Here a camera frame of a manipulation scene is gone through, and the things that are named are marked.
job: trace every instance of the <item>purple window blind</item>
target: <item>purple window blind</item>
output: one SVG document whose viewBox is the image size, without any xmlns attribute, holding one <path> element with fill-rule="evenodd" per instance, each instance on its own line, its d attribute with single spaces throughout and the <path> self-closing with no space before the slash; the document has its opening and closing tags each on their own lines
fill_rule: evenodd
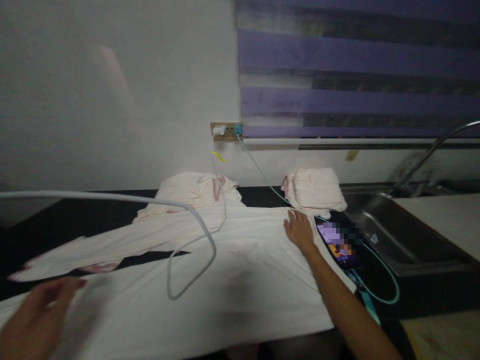
<svg viewBox="0 0 480 360">
<path fill-rule="evenodd" d="M 244 135 L 423 138 L 477 119 L 479 22 L 475 1 L 238 0 L 242 117 L 271 124 Z"/>
</svg>

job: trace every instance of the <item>cable cord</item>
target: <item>cable cord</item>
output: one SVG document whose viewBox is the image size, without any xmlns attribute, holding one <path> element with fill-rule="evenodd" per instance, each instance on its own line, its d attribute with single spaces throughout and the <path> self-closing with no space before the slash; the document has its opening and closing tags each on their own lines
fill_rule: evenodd
<svg viewBox="0 0 480 360">
<path fill-rule="evenodd" d="M 227 205 L 225 203 L 225 192 L 224 192 L 224 186 L 222 185 L 222 182 L 220 181 L 220 178 L 219 178 L 219 174 L 217 173 L 217 168 L 215 166 L 215 161 L 214 161 L 214 156 L 212 155 L 211 156 L 211 164 L 213 166 L 213 170 L 215 171 L 215 175 L 216 175 L 216 179 L 218 180 L 218 184 L 220 186 L 220 192 L 221 192 L 221 197 L 223 199 L 223 221 L 221 222 L 220 224 L 220 227 L 215 230 L 215 231 L 212 231 L 210 232 L 210 235 L 213 235 L 213 234 L 216 234 L 218 233 L 220 230 L 222 230 L 222 227 L 224 226 L 225 224 L 225 221 L 227 220 Z M 212 253 L 212 256 L 210 258 L 210 260 L 208 261 L 208 263 L 206 264 L 206 266 L 204 266 L 202 268 L 202 270 L 200 270 L 200 272 L 182 289 L 180 290 L 176 295 L 173 294 L 172 292 L 172 286 L 171 286 L 171 277 L 172 277 L 172 259 L 174 258 L 174 256 L 179 252 L 181 251 L 182 249 L 186 248 L 187 246 L 197 242 L 198 240 L 201 240 L 203 239 L 204 237 L 206 236 L 206 233 L 205 235 L 202 235 L 200 237 L 197 237 L 195 239 L 193 239 L 192 241 L 189 241 L 187 242 L 186 244 L 183 244 L 181 245 L 180 247 L 177 247 L 170 255 L 170 257 L 168 258 L 168 266 L 166 268 L 166 291 L 167 291 L 167 295 L 168 295 L 168 298 L 170 300 L 177 300 L 179 297 L 181 297 L 184 292 L 187 291 L 187 289 L 193 285 L 193 283 L 195 281 L 197 281 L 197 279 L 199 277 L 202 276 L 202 274 L 210 267 L 210 265 L 214 262 L 214 259 L 215 259 L 215 256 L 217 254 L 217 247 L 214 245 L 212 246 L 213 248 L 213 253 Z"/>
<path fill-rule="evenodd" d="M 217 255 L 217 247 L 215 245 L 215 241 L 212 238 L 212 234 L 218 233 L 220 229 L 222 228 L 223 224 L 225 223 L 225 220 L 227 219 L 227 208 L 225 206 L 225 196 L 222 193 L 223 196 L 223 208 L 224 208 L 224 219 L 223 222 L 220 225 L 220 228 L 213 231 L 212 233 L 209 232 L 209 229 L 207 228 L 207 225 L 205 225 L 202 217 L 199 215 L 199 213 L 190 205 L 183 203 L 183 202 L 177 202 L 177 201 L 170 201 L 170 200 L 163 200 L 163 199 L 156 199 L 156 198 L 150 198 L 150 197 L 143 197 L 143 196 L 133 196 L 133 195 L 121 195 L 121 194 L 110 194 L 110 193 L 103 193 L 103 192 L 81 192 L 81 191 L 58 191 L 58 190 L 36 190 L 36 191 L 9 191 L 9 192 L 0 192 L 0 199 L 28 199 L 28 198 L 63 198 L 63 199 L 86 199 L 86 200 L 117 200 L 117 201 L 128 201 L 128 202 L 135 202 L 135 203 L 144 203 L 144 204 L 160 204 L 160 205 L 169 205 L 169 206 L 176 206 L 180 208 L 184 208 L 191 212 L 191 214 L 195 217 L 195 219 L 198 221 L 200 224 L 203 232 L 205 235 L 200 236 L 190 242 L 188 242 L 185 245 L 182 245 L 180 248 L 176 249 L 172 255 L 170 256 L 170 259 L 168 260 L 168 268 L 167 268 L 167 294 L 170 300 L 176 300 L 182 294 L 187 291 L 187 289 L 200 277 L 202 274 L 209 268 L 209 266 L 212 264 L 212 262 L 215 259 L 215 256 Z M 170 289 L 170 274 L 171 274 L 171 261 L 172 257 L 179 252 L 181 249 L 184 247 L 193 244 L 194 242 L 203 239 L 204 237 L 207 237 L 208 242 L 211 245 L 212 248 L 212 256 L 210 260 L 208 261 L 207 265 L 204 266 L 200 272 L 193 278 L 192 281 L 190 281 L 177 295 L 173 295 L 172 291 Z"/>
<path fill-rule="evenodd" d="M 393 305 L 399 302 L 400 299 L 400 287 L 397 282 L 397 279 L 395 279 L 394 274 L 392 271 L 389 269 L 388 265 L 378 256 L 375 251 L 373 251 L 371 248 L 369 248 L 367 245 L 363 244 L 364 247 L 368 249 L 375 257 L 378 259 L 378 261 L 383 265 L 383 267 L 386 269 L 386 271 L 390 274 L 391 279 L 393 280 L 393 284 L 395 285 L 395 296 L 391 300 L 385 300 L 377 295 L 375 295 L 368 287 L 365 285 L 364 281 L 360 277 L 360 275 L 357 273 L 355 269 L 352 269 L 351 272 L 355 275 L 355 277 L 358 279 L 358 282 L 365 288 L 366 292 L 369 293 L 374 299 L 377 299 L 379 302 L 387 304 L 387 305 Z"/>
<path fill-rule="evenodd" d="M 284 202 L 286 202 L 288 205 L 290 205 L 289 201 L 286 200 L 282 195 L 280 195 L 273 187 L 272 185 L 269 183 L 269 181 L 267 180 L 267 178 L 265 177 L 262 169 L 260 169 L 260 166 L 257 164 L 257 162 L 255 161 L 255 159 L 253 158 L 253 156 L 250 154 L 250 152 L 248 151 L 247 147 L 245 146 L 244 142 L 240 139 L 240 135 L 239 134 L 236 134 L 236 137 L 238 139 L 238 141 L 240 142 L 241 146 L 243 147 L 243 149 L 245 149 L 246 153 L 248 154 L 248 156 L 250 157 L 250 159 L 253 161 L 253 163 L 255 164 L 256 168 L 258 169 L 258 171 L 260 172 L 261 176 L 263 177 L 263 179 L 265 180 L 265 182 L 267 183 L 267 185 L 270 187 L 270 189 L 273 190 L 273 192 L 280 198 L 282 199 Z M 315 216 L 317 219 L 320 219 L 326 223 L 329 223 L 330 221 L 328 220 L 325 220 L 324 218 L 321 218 L 320 216 Z M 396 291 L 396 294 L 395 294 L 395 297 L 392 299 L 392 300 L 384 300 L 382 298 L 379 298 L 378 296 L 376 296 L 372 291 L 370 291 L 370 289 L 365 285 L 365 283 L 363 282 L 362 278 L 360 277 L 360 275 L 355 271 L 355 269 L 352 269 L 352 272 L 353 274 L 356 276 L 356 278 L 358 279 L 358 281 L 360 282 L 360 284 L 365 288 L 365 290 L 375 299 L 377 299 L 379 302 L 381 303 L 384 303 L 384 304 L 388 304 L 388 305 L 393 305 L 393 304 L 396 304 L 398 301 L 399 301 L 399 298 L 400 298 L 400 288 L 399 288 L 399 285 L 397 283 L 397 280 L 395 279 L 395 276 L 392 274 L 392 272 L 390 271 L 389 267 L 387 264 L 384 263 L 384 261 L 372 250 L 370 249 L 368 246 L 366 246 L 365 244 L 363 244 L 373 255 L 375 255 L 375 257 L 378 259 L 378 261 L 380 261 L 380 263 L 385 267 L 385 269 L 388 271 L 388 273 L 390 274 L 392 280 L 393 280 L 393 283 L 395 285 L 395 291 Z"/>
<path fill-rule="evenodd" d="M 265 180 L 266 184 L 270 187 L 270 189 L 272 189 L 272 191 L 280 198 L 282 199 L 284 202 L 286 202 L 288 205 L 290 205 L 290 202 L 285 199 L 282 195 L 280 195 L 274 188 L 273 186 L 270 184 L 270 182 L 267 180 L 267 178 L 265 177 L 265 174 L 264 172 L 262 171 L 262 169 L 260 169 L 260 166 L 257 164 L 257 162 L 255 161 L 255 159 L 253 158 L 252 154 L 250 154 L 250 151 L 247 149 L 247 147 L 245 146 L 244 142 L 240 139 L 240 135 L 239 134 L 236 134 L 236 138 L 238 139 L 238 141 L 240 142 L 241 146 L 245 149 L 246 153 L 248 154 L 248 156 L 250 157 L 250 159 L 253 161 L 253 163 L 255 164 L 256 168 L 258 169 L 258 171 L 260 172 L 262 178 Z M 321 218 L 320 216 L 315 216 L 317 219 L 320 219 L 326 223 L 329 223 L 330 221 L 328 220 L 325 220 L 324 218 Z"/>
</svg>

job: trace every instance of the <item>sink basin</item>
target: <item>sink basin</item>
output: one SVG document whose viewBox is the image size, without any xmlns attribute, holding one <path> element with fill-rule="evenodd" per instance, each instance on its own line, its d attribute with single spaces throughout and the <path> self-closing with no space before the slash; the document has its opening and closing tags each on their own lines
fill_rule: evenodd
<svg viewBox="0 0 480 360">
<path fill-rule="evenodd" d="M 477 261 L 389 198 L 344 194 L 346 215 L 399 277 L 472 270 Z"/>
</svg>

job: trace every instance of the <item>pixelated screen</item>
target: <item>pixelated screen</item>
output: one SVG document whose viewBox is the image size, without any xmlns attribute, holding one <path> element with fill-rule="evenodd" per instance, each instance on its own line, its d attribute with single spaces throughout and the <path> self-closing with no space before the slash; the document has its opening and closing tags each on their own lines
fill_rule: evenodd
<svg viewBox="0 0 480 360">
<path fill-rule="evenodd" d="M 344 234 L 346 229 L 337 227 L 334 222 L 319 223 L 316 228 L 339 265 L 356 265 L 355 250 L 347 242 L 346 234 Z"/>
</svg>

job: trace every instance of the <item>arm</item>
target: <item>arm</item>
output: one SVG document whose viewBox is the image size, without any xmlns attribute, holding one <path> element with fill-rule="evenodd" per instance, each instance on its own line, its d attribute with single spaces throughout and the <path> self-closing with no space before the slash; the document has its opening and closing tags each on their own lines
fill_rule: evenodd
<svg viewBox="0 0 480 360">
<path fill-rule="evenodd" d="M 284 221 L 286 234 L 305 256 L 328 314 L 355 358 L 401 360 L 400 354 L 382 328 L 320 254 L 314 244 L 312 227 L 307 216 L 299 211 L 295 211 L 295 214 L 289 211 L 288 215 L 290 222 Z"/>
</svg>

